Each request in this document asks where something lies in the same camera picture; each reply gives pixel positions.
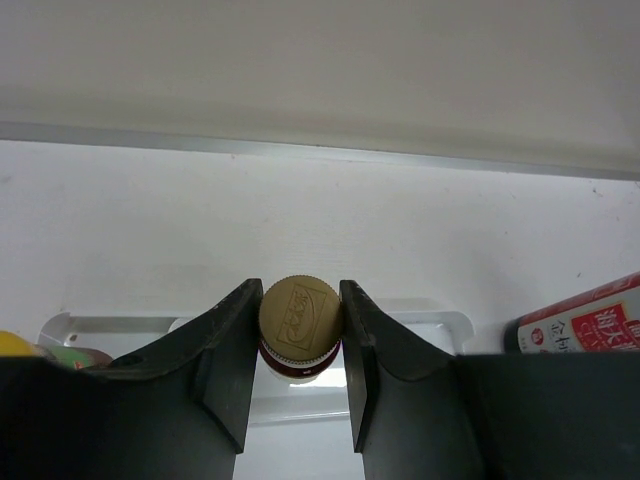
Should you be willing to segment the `chili sauce bottle yellow cap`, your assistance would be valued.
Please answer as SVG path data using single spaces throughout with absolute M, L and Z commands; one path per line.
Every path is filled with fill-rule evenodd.
M 37 345 L 8 331 L 0 334 L 0 348 L 2 357 L 41 357 L 73 370 L 104 367 L 113 361 L 111 356 L 99 350 Z

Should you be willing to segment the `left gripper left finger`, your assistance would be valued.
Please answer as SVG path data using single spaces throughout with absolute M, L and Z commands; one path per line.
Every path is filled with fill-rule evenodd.
M 1 361 L 5 479 L 229 479 L 245 445 L 262 299 L 215 307 L 104 367 Z

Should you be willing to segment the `soy sauce bottle black cap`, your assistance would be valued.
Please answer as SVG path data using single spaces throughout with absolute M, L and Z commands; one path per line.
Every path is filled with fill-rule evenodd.
M 507 323 L 510 353 L 637 351 L 639 274 L 627 275 Z

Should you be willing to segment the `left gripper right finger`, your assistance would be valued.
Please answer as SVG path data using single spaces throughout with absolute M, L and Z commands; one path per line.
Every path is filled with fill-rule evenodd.
M 635 353 L 451 355 L 340 284 L 354 449 L 369 479 L 635 479 Z

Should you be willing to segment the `small oil bottle gold cap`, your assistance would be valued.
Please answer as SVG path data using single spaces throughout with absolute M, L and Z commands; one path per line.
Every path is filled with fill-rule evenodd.
M 313 381 L 337 358 L 344 329 L 341 300 L 323 280 L 292 275 L 264 293 L 258 312 L 259 353 L 282 379 Z

